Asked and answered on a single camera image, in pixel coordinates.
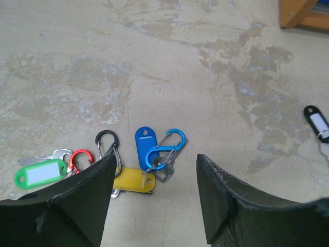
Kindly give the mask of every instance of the metal clip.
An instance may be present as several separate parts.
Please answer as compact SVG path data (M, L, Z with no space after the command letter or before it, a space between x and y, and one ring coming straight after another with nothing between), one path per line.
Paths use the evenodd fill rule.
M172 133L178 133L181 136L181 141L177 145L174 145L174 146L161 146L161 144L164 142L164 140L166 140ZM147 166L149 168L151 168L151 169L148 169L147 171L151 171L151 170L158 171L158 170L163 169L166 166L167 162L172 161L177 157L177 155L179 154L179 151L185 146L186 141L187 141L187 139L182 130L179 130L179 129L168 130L166 132L166 136L159 142L159 144L157 146L151 148L150 151L146 154L145 162L146 162ZM153 152L170 152L170 153L165 156L165 159L163 161L161 161L160 164L152 165L149 161L149 156Z
M112 143L112 145L110 146L110 148L107 150L107 152L103 156L102 155L102 152L101 152L101 142L100 142L100 139L101 139L101 137L104 134L110 134L111 136L113 136L114 137L114 142ZM121 163L121 159L120 159L120 155L119 155L119 151L118 151L119 140L118 140L118 137L117 137L116 133L114 133L112 130L103 130L103 131L99 132L96 135L95 144L97 145L97 149L98 149L98 153L99 153L99 158L100 159L102 159L103 157L108 156L108 155L114 153L115 158L117 159L117 166L118 166L118 170L115 173L115 177L117 177L120 174L121 170L122 170L122 163Z
M70 163L69 163L69 166L68 168L70 169L70 171L75 171L74 174L77 174L80 172L80 169L77 168L75 165L74 165L74 158L79 154L79 153L85 153L89 156L89 166L92 165L92 163L94 162L94 158L93 158L93 155L88 151L88 150L84 150L84 149L79 149L77 151L75 151L71 157L70 157Z
M181 142L179 142L176 146L162 146L161 144L165 139L167 139L172 133L178 133L181 136ZM146 155L145 161L146 165L149 167L144 173L151 172L157 179L159 179L162 183L168 181L171 176L174 174L175 169L173 167L174 160L179 155L184 146L188 143L188 140L185 137L183 131L179 129L171 129L168 130L166 136L159 142L156 147L153 147ZM149 157L153 152L169 152L166 156L158 156L155 158L150 164Z

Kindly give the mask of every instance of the black carabiner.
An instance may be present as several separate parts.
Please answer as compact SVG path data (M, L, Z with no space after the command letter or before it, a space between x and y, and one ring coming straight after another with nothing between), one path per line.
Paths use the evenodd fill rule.
M97 145L97 147L100 145L100 139L104 134L110 134L111 136L113 136L114 142L112 143L112 145L110 146L110 148L107 150L107 152L105 153L105 155L103 157L112 154L114 152L114 149L119 147L118 137L117 137L116 133L114 133L112 130L103 130L96 135L95 144Z

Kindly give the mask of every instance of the key tag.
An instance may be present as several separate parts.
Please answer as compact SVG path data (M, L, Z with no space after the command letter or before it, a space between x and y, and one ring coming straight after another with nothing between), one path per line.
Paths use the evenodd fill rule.
M151 173L141 175L137 168L123 167L119 176L114 179L113 189L138 193L148 193L154 189L156 179Z
M146 171L149 166L145 162L145 157L150 149L158 145L155 132L150 127L141 127L135 133L135 141L140 169ZM149 154L150 163L158 156L160 156L158 151Z
M304 108L304 116L312 127L316 137L322 143L329 143L329 124L321 111L314 105L308 105Z
M14 181L20 189L32 189L63 179L66 171L67 165L65 162L55 158L22 167L16 173Z

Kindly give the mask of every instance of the floor stain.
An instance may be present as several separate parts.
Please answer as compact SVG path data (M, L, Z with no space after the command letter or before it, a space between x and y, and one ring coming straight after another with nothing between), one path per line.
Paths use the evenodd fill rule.
M201 8L203 9L203 11L207 14L209 14L211 12L211 7L210 7L210 2L206 1L202 1L201 2Z
M156 37L169 37L173 27L168 25L168 22L158 21L157 23L148 23L141 25L142 28L146 32L152 33Z
M217 78L225 74L233 83L236 99L242 108L239 111L241 117L250 128L263 132L263 138L255 148L266 153L266 158L251 160L248 165L250 173L269 166L281 156L297 155L300 145L309 138L301 114L305 103L269 86L269 82L278 80L273 73L292 61L292 52L260 44L248 50L248 41L261 36L264 27L261 23L252 23L237 42L217 39L194 44L199 49L200 63L217 74ZM214 59L218 52L221 59ZM235 66L232 59L243 54L246 54L246 62L240 67ZM218 99L217 95L222 93L218 81L210 91L213 98Z
M180 10L179 0L159 0L161 10Z
M66 66L54 69L55 60ZM5 95L2 114L7 121L2 131L12 133L15 122L22 126L15 131L18 135L11 137L13 145L24 134L25 140L31 142L27 146L38 146L46 138L40 137L45 122L50 135L63 133L79 121L90 125L116 123L131 90L131 66L115 66L97 58L67 58L26 51L12 54L6 67L4 78L8 83L2 87Z
M108 8L108 9L114 8L114 5L111 2L111 0L106 0L106 3L103 3L103 6L106 7L106 8Z
M220 4L220 0L210 0L210 7L216 7Z

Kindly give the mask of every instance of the concrete floor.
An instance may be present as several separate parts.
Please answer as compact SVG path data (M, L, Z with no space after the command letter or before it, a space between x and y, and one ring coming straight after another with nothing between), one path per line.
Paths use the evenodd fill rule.
M26 193L13 182L19 158L96 156L104 129L138 167L141 126L190 142L152 197L111 201L102 246L207 246L198 153L279 197L329 196L302 114L314 104L329 119L328 35L281 30L277 0L2 0L0 30L0 199Z

